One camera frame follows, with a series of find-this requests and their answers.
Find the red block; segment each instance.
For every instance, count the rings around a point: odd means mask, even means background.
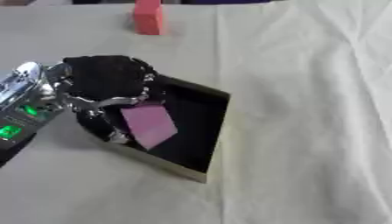
[[[163,15],[160,0],[136,0],[133,18],[136,32],[146,35],[163,34]]]

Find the white table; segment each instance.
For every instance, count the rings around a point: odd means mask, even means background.
[[[126,54],[233,94],[207,185],[100,150],[64,114],[0,170],[1,223],[392,223],[389,6],[166,6],[162,37],[128,29],[127,4],[0,8],[0,72]]]

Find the green light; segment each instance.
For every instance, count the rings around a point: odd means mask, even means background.
[[[22,106],[24,112],[26,112],[27,114],[31,115],[31,116],[36,116],[38,114],[37,110],[31,106],[28,105],[24,105]]]
[[[0,129],[0,137],[5,139],[13,138],[17,133],[19,133],[22,129],[16,126],[7,125]]]

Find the black box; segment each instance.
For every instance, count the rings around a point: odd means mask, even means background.
[[[136,143],[107,143],[92,136],[104,148],[206,183],[230,95],[167,76],[163,82],[167,95],[164,105],[178,129],[176,135],[151,150]]]

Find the robotic hand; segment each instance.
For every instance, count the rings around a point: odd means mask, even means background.
[[[125,56],[67,58],[55,66],[26,62],[0,82],[0,151],[31,138],[65,109],[101,140],[133,141],[119,108],[163,103],[159,75]]]

